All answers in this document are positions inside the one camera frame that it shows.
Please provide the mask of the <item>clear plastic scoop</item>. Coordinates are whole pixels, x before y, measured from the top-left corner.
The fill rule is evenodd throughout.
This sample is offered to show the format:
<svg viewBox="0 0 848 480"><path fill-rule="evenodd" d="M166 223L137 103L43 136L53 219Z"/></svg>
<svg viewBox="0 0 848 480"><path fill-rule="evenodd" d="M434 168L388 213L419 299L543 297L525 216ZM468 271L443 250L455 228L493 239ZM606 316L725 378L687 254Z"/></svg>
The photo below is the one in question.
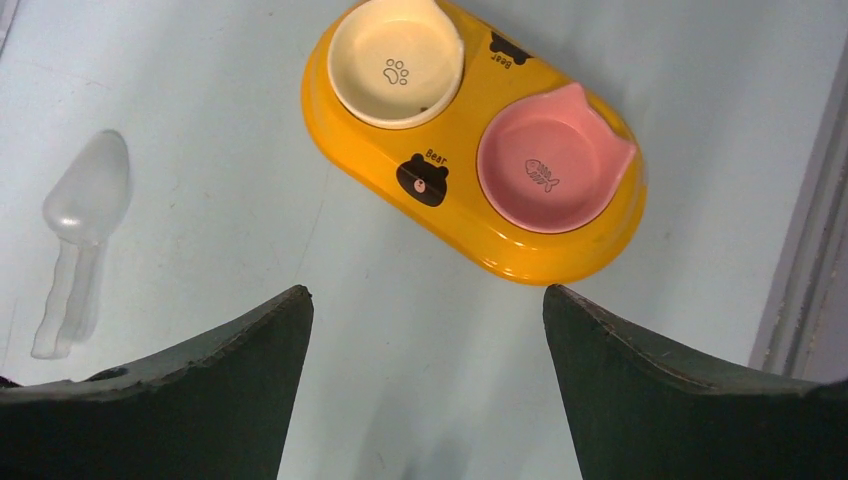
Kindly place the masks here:
<svg viewBox="0 0 848 480"><path fill-rule="evenodd" d="M61 359L87 340L107 242L132 198L128 147L115 130L93 135L48 193L42 216L59 239L59 255L31 356Z"/></svg>

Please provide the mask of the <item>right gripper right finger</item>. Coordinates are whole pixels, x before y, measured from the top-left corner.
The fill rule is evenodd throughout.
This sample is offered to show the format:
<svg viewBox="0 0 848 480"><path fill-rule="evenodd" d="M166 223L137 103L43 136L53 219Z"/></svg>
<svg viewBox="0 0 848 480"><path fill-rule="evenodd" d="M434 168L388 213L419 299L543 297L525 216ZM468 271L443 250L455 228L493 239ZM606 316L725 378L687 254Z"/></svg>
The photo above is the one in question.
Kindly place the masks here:
<svg viewBox="0 0 848 480"><path fill-rule="evenodd" d="M846 477L845 381L716 358L562 285L543 322L584 478Z"/></svg>

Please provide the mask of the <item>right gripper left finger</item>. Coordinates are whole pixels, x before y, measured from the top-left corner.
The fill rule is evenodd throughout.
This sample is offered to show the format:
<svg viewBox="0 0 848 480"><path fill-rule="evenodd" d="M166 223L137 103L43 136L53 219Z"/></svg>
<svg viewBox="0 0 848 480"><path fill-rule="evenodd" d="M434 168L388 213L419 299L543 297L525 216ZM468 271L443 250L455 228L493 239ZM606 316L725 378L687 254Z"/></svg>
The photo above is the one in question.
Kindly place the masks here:
<svg viewBox="0 0 848 480"><path fill-rule="evenodd" d="M313 325L296 285L82 381L1 383L5 479L273 479Z"/></svg>

